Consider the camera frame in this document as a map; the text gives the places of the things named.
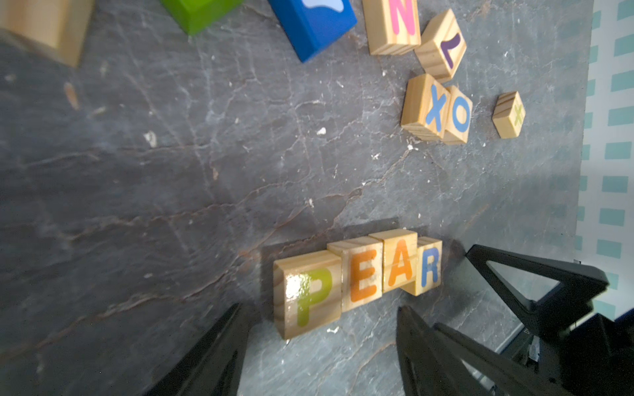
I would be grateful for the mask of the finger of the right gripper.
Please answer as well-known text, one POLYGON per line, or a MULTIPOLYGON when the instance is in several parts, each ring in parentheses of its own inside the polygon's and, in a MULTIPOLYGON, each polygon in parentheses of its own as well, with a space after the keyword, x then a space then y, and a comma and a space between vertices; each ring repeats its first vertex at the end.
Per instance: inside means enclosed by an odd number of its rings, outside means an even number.
POLYGON ((532 334, 557 340, 590 314, 609 281, 596 267, 475 244, 467 259, 532 334))

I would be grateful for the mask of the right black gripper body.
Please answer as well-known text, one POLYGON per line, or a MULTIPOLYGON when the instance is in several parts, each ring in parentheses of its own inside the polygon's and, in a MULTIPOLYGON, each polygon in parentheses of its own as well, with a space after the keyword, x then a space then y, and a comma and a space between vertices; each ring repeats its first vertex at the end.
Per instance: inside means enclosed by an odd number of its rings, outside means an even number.
POLYGON ((632 395, 633 311, 597 313, 553 347, 523 329, 501 355, 574 395, 632 395))

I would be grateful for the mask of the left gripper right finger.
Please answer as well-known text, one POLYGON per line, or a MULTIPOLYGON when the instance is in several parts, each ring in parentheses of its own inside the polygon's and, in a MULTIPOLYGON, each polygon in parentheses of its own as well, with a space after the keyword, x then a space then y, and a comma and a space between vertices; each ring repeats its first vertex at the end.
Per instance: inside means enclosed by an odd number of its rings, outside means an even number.
POLYGON ((396 347, 406 395, 487 395, 475 368, 509 395, 568 395, 559 384, 442 323, 429 327, 409 306, 397 313, 396 347))

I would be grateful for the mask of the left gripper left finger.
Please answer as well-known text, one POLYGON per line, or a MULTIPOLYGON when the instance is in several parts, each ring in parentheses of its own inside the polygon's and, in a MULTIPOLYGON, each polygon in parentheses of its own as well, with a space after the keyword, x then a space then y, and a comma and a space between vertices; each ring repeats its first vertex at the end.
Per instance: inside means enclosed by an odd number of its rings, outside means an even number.
POLYGON ((250 320, 243 304, 232 305, 148 395, 236 395, 250 320))

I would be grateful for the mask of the wooden letter block R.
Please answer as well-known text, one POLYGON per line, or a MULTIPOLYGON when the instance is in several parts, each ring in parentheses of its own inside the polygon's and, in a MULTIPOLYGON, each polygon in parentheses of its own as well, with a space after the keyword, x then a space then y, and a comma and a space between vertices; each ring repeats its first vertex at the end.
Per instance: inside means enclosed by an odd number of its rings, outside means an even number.
POLYGON ((441 285, 442 240, 429 237, 418 238, 417 267, 414 280, 401 290, 419 296, 441 285))

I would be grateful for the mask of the wooden letter block A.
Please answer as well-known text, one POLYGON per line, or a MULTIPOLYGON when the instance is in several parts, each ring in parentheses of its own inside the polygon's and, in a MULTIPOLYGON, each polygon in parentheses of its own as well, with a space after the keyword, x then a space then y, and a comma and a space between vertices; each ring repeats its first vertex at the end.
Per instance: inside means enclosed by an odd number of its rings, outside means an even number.
POLYGON ((369 236, 383 243, 383 292, 413 282, 417 267, 418 234, 407 229, 393 229, 369 236))

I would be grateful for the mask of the wooden letter block P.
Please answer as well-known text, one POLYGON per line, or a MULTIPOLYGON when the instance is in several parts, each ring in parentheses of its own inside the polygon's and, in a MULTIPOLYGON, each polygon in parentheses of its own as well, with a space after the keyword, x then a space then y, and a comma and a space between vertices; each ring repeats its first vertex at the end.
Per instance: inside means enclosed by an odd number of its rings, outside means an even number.
POLYGON ((342 259, 323 250, 273 264, 273 318, 290 340, 333 323, 342 314, 342 259))

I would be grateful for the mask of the wooden letter block E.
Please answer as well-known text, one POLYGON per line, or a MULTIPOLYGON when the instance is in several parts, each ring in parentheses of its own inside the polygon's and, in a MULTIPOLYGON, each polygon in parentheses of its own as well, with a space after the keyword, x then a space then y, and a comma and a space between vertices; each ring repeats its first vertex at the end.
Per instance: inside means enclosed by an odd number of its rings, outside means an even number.
POLYGON ((369 236, 327 244, 342 259, 342 311, 382 297, 383 242, 369 236))

